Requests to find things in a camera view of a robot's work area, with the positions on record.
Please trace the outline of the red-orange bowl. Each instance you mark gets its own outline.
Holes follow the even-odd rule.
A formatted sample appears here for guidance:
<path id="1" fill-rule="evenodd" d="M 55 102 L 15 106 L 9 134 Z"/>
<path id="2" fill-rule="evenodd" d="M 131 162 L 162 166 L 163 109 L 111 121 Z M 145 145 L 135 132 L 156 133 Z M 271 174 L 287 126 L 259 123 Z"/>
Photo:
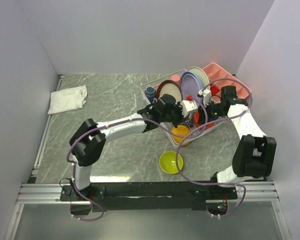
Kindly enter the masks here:
<path id="1" fill-rule="evenodd" d="M 208 111 L 207 112 L 207 121 L 210 122 L 212 121 L 212 115 L 211 113 Z M 205 114 L 203 112 L 199 112 L 197 111 L 195 114 L 194 114 L 194 118 L 193 118 L 193 122 L 194 122 L 194 125 L 196 127 L 200 127 L 202 124 L 204 124 L 206 122 L 206 117 L 205 117 Z"/>

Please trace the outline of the red white patterned bowl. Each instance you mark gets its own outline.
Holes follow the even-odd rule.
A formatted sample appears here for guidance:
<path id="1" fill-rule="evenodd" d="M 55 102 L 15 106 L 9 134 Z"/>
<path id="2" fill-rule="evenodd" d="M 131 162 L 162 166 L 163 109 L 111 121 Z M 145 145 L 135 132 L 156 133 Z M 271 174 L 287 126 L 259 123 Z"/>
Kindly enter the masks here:
<path id="1" fill-rule="evenodd" d="M 188 128 L 191 128 L 193 126 L 193 119 L 192 118 L 186 119 L 183 122 L 181 122 L 180 124 L 183 126 L 186 126 Z"/>

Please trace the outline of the orange-yellow bowl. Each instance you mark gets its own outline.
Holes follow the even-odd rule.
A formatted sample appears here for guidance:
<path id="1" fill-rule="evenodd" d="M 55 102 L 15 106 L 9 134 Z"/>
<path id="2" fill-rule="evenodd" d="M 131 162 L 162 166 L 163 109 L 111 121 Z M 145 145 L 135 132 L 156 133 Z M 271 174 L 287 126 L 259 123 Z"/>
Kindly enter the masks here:
<path id="1" fill-rule="evenodd" d="M 173 133 L 172 143 L 177 146 L 191 132 L 191 129 L 185 125 L 178 125 L 177 127 L 173 127 L 171 132 Z"/>

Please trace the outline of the dark red rimmed plate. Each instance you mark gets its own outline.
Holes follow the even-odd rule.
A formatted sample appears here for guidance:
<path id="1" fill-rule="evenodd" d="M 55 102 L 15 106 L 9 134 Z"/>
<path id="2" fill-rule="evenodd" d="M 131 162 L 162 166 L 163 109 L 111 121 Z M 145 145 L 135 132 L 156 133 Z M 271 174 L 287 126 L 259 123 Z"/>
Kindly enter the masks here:
<path id="1" fill-rule="evenodd" d="M 183 99 L 180 87 L 172 80 L 163 81 L 156 90 L 157 99 L 166 94 L 173 96 L 176 102 L 181 102 Z"/>

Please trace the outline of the dark blue ceramic mug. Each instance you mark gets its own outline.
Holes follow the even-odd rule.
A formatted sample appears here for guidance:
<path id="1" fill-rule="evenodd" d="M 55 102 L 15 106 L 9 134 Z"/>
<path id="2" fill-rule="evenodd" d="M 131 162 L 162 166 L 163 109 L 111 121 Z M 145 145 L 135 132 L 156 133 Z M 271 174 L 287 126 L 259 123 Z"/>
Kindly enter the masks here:
<path id="1" fill-rule="evenodd" d="M 150 103 L 152 103 L 156 98 L 156 90 L 154 87 L 147 87 L 144 94 Z"/>

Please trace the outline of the lavender plate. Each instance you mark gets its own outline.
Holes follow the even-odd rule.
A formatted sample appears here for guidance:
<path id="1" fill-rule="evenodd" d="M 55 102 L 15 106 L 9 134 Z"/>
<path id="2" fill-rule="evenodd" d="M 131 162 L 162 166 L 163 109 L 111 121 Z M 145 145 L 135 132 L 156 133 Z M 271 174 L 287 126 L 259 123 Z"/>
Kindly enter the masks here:
<path id="1" fill-rule="evenodd" d="M 193 99 L 197 102 L 200 102 L 200 98 L 198 97 L 199 85 L 197 80 L 190 74 L 187 74 L 183 80 L 181 80 L 181 93 L 182 99 L 185 100 L 188 95 L 192 95 Z"/>

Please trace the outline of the pink plastic cup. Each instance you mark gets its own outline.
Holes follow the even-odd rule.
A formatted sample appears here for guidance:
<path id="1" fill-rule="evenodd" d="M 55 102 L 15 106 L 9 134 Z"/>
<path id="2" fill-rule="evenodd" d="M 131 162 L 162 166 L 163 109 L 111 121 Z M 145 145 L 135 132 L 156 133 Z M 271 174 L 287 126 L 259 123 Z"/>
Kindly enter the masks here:
<path id="1" fill-rule="evenodd" d="M 180 85 L 181 84 L 181 76 L 178 74 L 173 74 L 170 79 L 174 81 L 176 84 Z"/>

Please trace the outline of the cream and blue plate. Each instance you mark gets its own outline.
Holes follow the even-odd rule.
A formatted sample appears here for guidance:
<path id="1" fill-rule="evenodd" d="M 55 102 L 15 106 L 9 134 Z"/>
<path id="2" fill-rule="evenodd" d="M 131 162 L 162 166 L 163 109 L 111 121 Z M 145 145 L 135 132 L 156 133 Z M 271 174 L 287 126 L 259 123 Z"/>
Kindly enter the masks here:
<path id="1" fill-rule="evenodd" d="M 192 66 L 188 69 L 188 71 L 193 72 L 201 79 L 201 81 L 203 83 L 203 87 L 207 87 L 207 89 L 210 89 L 209 78 L 208 78 L 207 74 L 203 71 L 202 68 L 199 68 L 197 66 Z"/>

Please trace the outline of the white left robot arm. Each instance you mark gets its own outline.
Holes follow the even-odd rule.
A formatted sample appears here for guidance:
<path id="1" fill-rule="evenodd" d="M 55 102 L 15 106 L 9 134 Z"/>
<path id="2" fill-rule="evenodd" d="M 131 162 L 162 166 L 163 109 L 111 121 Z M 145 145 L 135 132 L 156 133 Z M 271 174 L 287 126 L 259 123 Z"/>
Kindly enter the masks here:
<path id="1" fill-rule="evenodd" d="M 165 94 L 128 117 L 98 123 L 91 118 L 84 121 L 69 141 L 70 150 L 66 157 L 73 164 L 72 195 L 78 201 L 89 197 L 92 165 L 99 160 L 106 144 L 152 131 L 161 123 L 172 123 L 176 127 L 188 117 L 188 106 L 185 100 L 177 102 L 172 95 Z"/>

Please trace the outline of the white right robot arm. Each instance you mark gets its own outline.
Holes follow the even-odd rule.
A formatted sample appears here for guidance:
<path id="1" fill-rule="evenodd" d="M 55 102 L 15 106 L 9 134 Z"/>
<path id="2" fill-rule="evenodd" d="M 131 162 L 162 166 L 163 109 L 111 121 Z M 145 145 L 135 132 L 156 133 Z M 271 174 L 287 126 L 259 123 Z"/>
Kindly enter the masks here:
<path id="1" fill-rule="evenodd" d="M 247 180 L 268 177 L 272 172 L 277 141 L 259 128 L 247 101 L 237 96 L 236 87 L 222 87 L 220 102 L 211 102 L 205 109 L 209 122 L 222 117 L 230 119 L 240 138 L 231 166 L 216 173 L 217 182 L 209 186 L 210 196 L 221 199 L 227 188 Z"/>

